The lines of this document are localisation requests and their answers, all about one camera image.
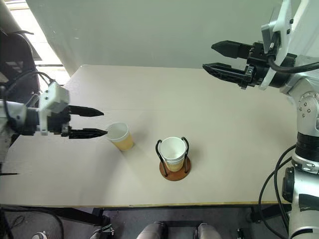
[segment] white wall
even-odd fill
[[[262,40],[281,0],[27,0],[72,75],[82,64],[201,68],[227,59],[212,43]]]

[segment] paper cup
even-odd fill
[[[172,172],[177,172],[179,171],[183,165],[184,165],[184,158],[182,158],[180,161],[178,161],[177,163],[169,163],[167,161],[165,161],[166,167],[172,171]]]
[[[111,124],[106,131],[106,137],[121,151],[129,150],[134,142],[126,123],[116,122]]]
[[[186,150],[185,142],[178,137],[166,138],[159,145],[159,153],[172,172],[177,172],[183,167]]]

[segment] table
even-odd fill
[[[104,116],[72,116],[73,128],[126,122],[135,146],[105,136],[21,136],[10,148],[0,203],[50,207],[255,204],[281,153],[296,142],[296,110],[278,89],[241,90],[200,69],[84,65],[66,85],[71,105]],[[159,172],[158,139],[185,136],[190,174]],[[276,201],[273,185],[263,202]]]

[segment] gray floor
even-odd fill
[[[117,239],[135,239],[143,228],[154,221],[169,221],[169,239],[192,239],[194,225],[206,222],[216,227],[223,239],[236,239],[237,228],[246,228],[252,239],[276,239],[263,223],[251,224],[246,221],[248,208],[191,208],[191,209],[140,209],[126,211],[105,211],[111,218]],[[15,239],[31,239],[35,232],[47,231],[50,239],[59,239],[59,228],[49,215],[39,213],[6,213],[11,224],[16,216],[24,215],[21,226],[12,229]],[[183,221],[189,227],[178,227],[172,221]],[[284,234],[280,218],[269,220],[271,226]],[[63,220],[66,239],[89,239],[97,227]]]

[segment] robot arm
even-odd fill
[[[296,150],[293,167],[286,169],[283,182],[283,197],[292,203],[289,239],[319,238],[319,58],[314,58],[319,52],[312,50],[319,32],[316,9],[319,1],[302,0],[292,18],[291,2],[283,0],[270,22],[262,26],[263,43],[222,41],[212,45],[226,57],[247,59],[244,70],[221,63],[203,65],[210,75],[242,89],[255,85],[262,90],[280,88],[295,103]]]
[[[104,114],[93,108],[70,106],[69,92],[55,81],[39,96],[39,108],[29,108],[27,105],[0,101],[0,164],[4,162],[11,137],[15,134],[34,135],[39,131],[42,135],[48,135],[52,132],[69,139],[107,134],[107,131],[96,128],[72,129],[69,125],[71,115],[95,117]]]

